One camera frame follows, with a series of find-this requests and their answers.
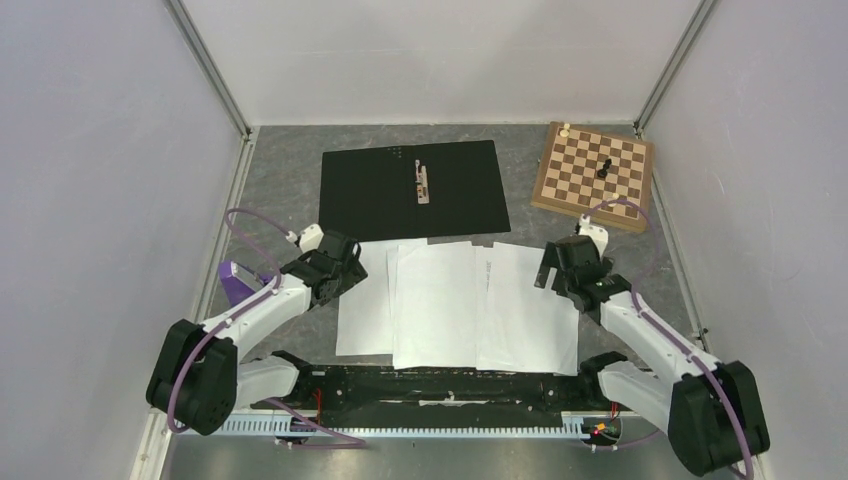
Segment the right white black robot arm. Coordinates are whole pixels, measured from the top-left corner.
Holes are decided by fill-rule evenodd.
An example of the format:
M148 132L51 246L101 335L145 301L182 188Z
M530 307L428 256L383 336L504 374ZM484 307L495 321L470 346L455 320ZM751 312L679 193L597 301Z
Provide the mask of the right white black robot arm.
M740 361L723 362L671 328L612 271L596 241L571 235L546 244L535 279L572 302L577 311L626 343L647 365L618 352L586 361L577 382L591 408L622 404L666 435L680 463L702 477L750 467L771 448L754 373Z

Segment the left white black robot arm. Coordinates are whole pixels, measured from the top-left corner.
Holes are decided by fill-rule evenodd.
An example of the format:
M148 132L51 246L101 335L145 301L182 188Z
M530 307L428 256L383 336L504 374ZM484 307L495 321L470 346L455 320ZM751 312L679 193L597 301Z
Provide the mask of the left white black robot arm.
M301 255L244 301L201 323L182 319L167 331L146 389L148 404L163 412L175 433L210 435L231 413L280 399L307 405L312 379L276 354L246 362L246 355L287 322L326 305L366 276L355 239L317 226L298 240Z

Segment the black blue file folder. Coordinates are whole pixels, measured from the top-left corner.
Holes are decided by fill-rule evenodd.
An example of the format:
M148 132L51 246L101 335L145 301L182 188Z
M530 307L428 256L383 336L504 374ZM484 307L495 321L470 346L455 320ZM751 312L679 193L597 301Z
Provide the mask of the black blue file folder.
M508 232L495 144L326 152L318 223L360 242Z

